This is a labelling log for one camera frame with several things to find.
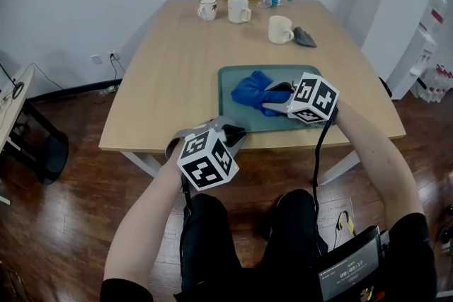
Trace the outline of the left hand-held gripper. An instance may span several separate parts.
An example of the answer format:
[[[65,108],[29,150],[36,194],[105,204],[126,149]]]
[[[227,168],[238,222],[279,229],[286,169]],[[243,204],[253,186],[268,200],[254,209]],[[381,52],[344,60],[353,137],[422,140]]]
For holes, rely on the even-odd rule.
[[[197,190],[203,191],[230,182],[239,171],[234,157],[246,140],[246,130],[234,120],[218,116],[173,136],[165,150],[170,158],[179,142],[177,154],[182,174]]]

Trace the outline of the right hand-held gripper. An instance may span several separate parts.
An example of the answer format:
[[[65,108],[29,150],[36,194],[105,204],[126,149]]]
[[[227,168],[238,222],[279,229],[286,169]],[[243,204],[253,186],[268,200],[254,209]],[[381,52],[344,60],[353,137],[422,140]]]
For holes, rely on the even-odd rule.
[[[292,82],[270,84],[270,91],[264,92],[261,112],[267,117],[286,115],[305,124],[326,122],[336,108],[338,97],[339,91],[323,77],[304,72],[296,90]],[[277,110],[266,108],[266,103],[277,105]]]

